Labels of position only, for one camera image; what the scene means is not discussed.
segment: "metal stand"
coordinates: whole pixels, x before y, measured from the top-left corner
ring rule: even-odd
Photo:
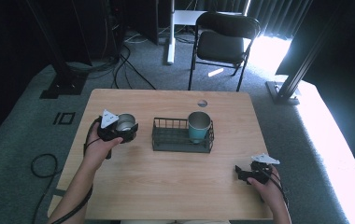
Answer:
[[[278,105],[299,105],[299,99],[297,98],[300,95],[300,92],[296,89],[292,96],[285,98],[284,95],[279,95],[280,89],[283,85],[283,82],[267,81],[265,82],[268,90],[270,91],[271,97],[274,100],[275,104]]]
[[[56,77],[50,88],[43,91],[41,99],[56,99],[60,94],[80,95],[88,74],[75,74],[67,66],[63,54],[50,26],[36,0],[18,0],[28,21],[31,23],[34,34],[55,69]]]

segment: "teal cup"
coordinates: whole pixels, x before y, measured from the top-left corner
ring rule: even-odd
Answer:
[[[210,116],[203,111],[195,111],[189,115],[189,137],[194,144],[204,141],[210,127]]]

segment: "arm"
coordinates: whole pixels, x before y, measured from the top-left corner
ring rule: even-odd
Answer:
[[[81,203],[90,190],[93,179],[95,178],[95,173],[102,165],[108,151],[122,141],[122,138],[116,138],[109,142],[104,142],[102,139],[99,139],[96,133],[98,126],[99,123],[93,125],[87,143],[94,142],[88,145],[81,165],[67,188],[66,194],[52,212],[48,223],[52,223],[63,217]],[[84,223],[86,210],[87,204],[64,223]]]
[[[275,167],[273,167],[273,174],[279,178]],[[279,182],[273,175],[271,175],[271,177],[273,177],[277,183]],[[248,178],[248,182],[259,191],[263,200],[270,206],[276,224],[291,224],[291,216],[289,215],[288,207],[283,200],[282,193],[274,182],[268,180],[267,183],[263,185],[254,178]]]

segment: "metal cup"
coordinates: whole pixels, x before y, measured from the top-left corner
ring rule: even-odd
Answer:
[[[189,115],[189,137],[194,144],[203,141],[210,127],[210,116],[203,111],[195,111]]]
[[[135,117],[130,114],[120,114],[117,121],[117,131],[129,131],[135,126]]]

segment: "black wire basket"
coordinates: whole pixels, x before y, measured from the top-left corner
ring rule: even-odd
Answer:
[[[189,122],[186,119],[154,118],[152,146],[154,151],[209,153],[215,138],[213,122],[204,139],[189,137]]]

